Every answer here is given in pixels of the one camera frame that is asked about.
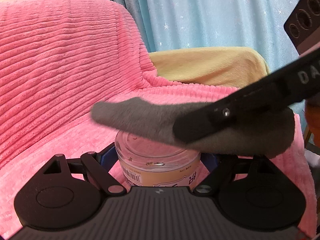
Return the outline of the person's hand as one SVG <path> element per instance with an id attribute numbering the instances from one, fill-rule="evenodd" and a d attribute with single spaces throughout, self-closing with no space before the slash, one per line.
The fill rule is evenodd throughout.
<path id="1" fill-rule="evenodd" d="M 320 105 L 319 97 L 306 100 L 305 118 L 308 127 L 313 134 L 313 141 L 317 147 L 320 146 Z"/>

